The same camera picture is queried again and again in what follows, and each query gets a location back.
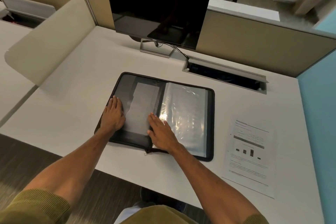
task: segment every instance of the olive green shirt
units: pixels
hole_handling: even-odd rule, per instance
[[[41,189],[20,192],[0,212],[0,224],[64,224],[70,216],[70,204],[62,197]],[[195,224],[179,211],[165,205],[143,208],[121,224]],[[252,215],[244,224],[268,224],[262,215]]]

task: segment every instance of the forearm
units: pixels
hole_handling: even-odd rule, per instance
[[[170,154],[185,173],[212,223],[242,223],[259,213],[240,192],[207,169],[182,145]]]
[[[102,131],[40,172],[24,189],[39,188],[65,198],[73,206],[80,198],[110,135]]]

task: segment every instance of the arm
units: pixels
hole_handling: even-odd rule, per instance
[[[194,158],[177,141],[166,121],[162,123],[152,113],[148,116],[148,120],[153,131],[148,130],[147,133],[151,137],[153,144],[162,150],[168,151],[175,158],[212,223],[241,224],[249,216],[260,214],[254,205],[240,192]]]
[[[124,122],[122,103],[113,96],[103,111],[96,134],[79,148],[45,168],[23,190],[46,190],[63,197],[73,207],[81,197],[107,142]]]

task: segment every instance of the hand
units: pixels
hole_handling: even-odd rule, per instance
[[[125,120],[121,100],[113,96],[103,111],[99,131],[111,137],[114,132],[122,128]]]
[[[148,121],[153,131],[148,130],[147,133],[156,147],[172,154],[181,146],[166,121],[162,122],[153,113],[148,115]]]

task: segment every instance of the monitor stand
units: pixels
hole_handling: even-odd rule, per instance
[[[134,41],[140,42],[140,51],[153,55],[169,58],[174,52],[174,48],[157,41],[130,36]]]

